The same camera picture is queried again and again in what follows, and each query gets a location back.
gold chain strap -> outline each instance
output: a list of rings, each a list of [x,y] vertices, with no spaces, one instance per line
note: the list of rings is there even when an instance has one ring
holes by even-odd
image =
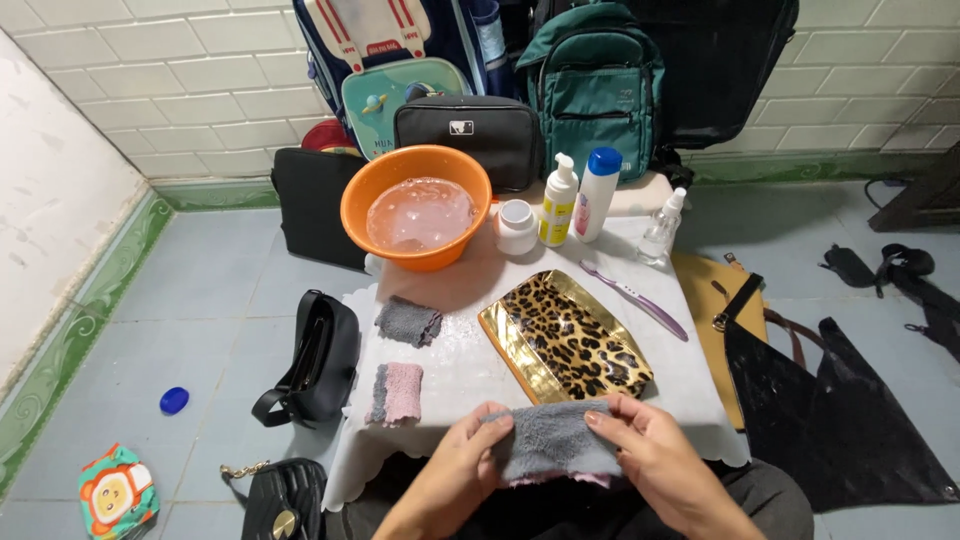
[[[246,475],[255,475],[260,471],[260,469],[266,467],[269,464],[270,464],[270,459],[267,459],[266,461],[260,461],[259,463],[257,463],[256,465],[253,465],[252,467],[244,467],[239,471],[234,471],[233,469],[230,469],[227,465],[221,465],[220,472],[224,474],[228,474],[234,477],[235,479],[241,479]]]

hand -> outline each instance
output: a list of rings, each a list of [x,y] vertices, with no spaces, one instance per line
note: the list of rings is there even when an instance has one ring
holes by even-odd
[[[514,428],[514,418],[501,416],[487,424],[480,419],[504,410],[486,402],[454,424],[373,540],[433,540],[456,532],[500,484],[490,448]]]
[[[694,540],[763,538],[673,416],[623,394],[602,399],[613,418],[588,411],[587,425],[619,447],[617,463],[665,524]]]

soapy water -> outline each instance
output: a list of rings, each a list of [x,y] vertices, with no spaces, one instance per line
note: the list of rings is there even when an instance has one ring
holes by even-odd
[[[432,250],[463,234],[477,213],[469,193],[458,184],[439,178],[411,178],[373,202],[367,211],[367,234],[386,250]]]

teal backpack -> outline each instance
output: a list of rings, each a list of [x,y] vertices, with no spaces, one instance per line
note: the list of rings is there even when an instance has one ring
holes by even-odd
[[[547,162],[563,152],[582,169],[593,148],[612,146],[623,155],[622,184],[646,172],[657,144],[663,59],[630,10],[601,3],[557,15],[516,70],[540,118]]]

leopard print pouch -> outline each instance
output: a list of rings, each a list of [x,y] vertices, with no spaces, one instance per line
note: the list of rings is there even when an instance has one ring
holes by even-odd
[[[630,333],[559,270],[539,272],[477,318],[534,404],[639,396],[653,379]]]

